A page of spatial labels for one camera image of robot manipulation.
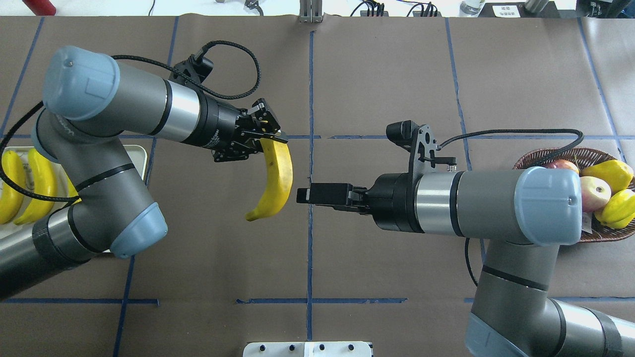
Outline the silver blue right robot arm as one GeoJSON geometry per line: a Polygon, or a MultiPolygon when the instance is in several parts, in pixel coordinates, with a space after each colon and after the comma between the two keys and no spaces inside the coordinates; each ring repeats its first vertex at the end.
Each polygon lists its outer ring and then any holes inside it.
{"type": "Polygon", "coordinates": [[[562,245],[581,237],[580,180],[532,167],[311,183],[297,202],[372,215],[379,228],[489,239],[465,336],[475,357],[632,357],[634,324],[549,298],[562,245]]]}

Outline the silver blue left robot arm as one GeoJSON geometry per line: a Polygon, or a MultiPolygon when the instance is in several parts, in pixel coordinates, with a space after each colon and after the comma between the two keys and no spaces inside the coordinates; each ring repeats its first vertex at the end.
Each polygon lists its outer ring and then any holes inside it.
{"type": "Polygon", "coordinates": [[[252,51],[229,41],[211,41],[176,67],[133,55],[58,49],[46,71],[43,99],[23,120],[39,113],[31,135],[34,148],[61,165],[78,197],[68,197],[69,206],[1,239],[1,298],[105,250],[129,258],[165,237],[165,217],[120,141],[124,131],[211,150],[216,162],[263,152],[267,184],[245,218],[276,215],[292,190],[288,138],[264,99],[249,109],[228,104],[251,95],[260,80],[252,51]],[[222,95],[203,85],[213,70],[205,54],[218,45],[252,57],[252,89],[222,95]]]}

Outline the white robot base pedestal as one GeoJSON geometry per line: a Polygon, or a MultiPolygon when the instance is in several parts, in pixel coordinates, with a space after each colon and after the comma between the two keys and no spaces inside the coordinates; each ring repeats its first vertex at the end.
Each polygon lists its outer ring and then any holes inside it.
{"type": "Polygon", "coordinates": [[[365,341],[297,341],[248,343],[244,357],[373,357],[365,341]]]}

